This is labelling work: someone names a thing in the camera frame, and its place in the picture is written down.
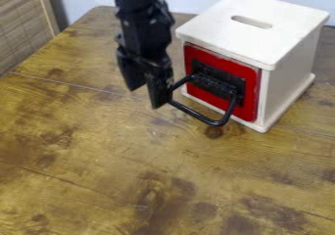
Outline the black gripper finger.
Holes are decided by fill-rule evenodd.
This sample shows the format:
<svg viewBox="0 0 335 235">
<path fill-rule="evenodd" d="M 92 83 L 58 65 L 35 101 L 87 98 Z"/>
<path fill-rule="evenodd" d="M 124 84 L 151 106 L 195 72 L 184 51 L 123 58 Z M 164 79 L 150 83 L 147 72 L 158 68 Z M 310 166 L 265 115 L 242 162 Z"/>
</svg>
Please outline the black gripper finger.
<svg viewBox="0 0 335 235">
<path fill-rule="evenodd" d="M 130 91 L 135 91 L 146 84 L 147 80 L 138 63 L 122 46 L 116 49 L 116 60 L 127 88 Z"/>
<path fill-rule="evenodd" d="M 171 98 L 170 88 L 174 84 L 171 63 L 150 64 L 146 78 L 152 108 L 158 109 Z"/>
</svg>

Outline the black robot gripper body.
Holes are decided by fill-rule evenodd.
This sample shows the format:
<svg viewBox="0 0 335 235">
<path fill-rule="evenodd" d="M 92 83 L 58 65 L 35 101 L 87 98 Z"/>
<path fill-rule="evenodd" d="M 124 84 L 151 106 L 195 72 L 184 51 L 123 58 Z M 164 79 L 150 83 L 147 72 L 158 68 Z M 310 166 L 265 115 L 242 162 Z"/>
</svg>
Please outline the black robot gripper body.
<svg viewBox="0 0 335 235">
<path fill-rule="evenodd" d="M 118 62 L 126 68 L 170 70 L 167 48 L 174 18 L 164 0 L 115 0 L 122 33 L 116 37 Z"/>
</svg>

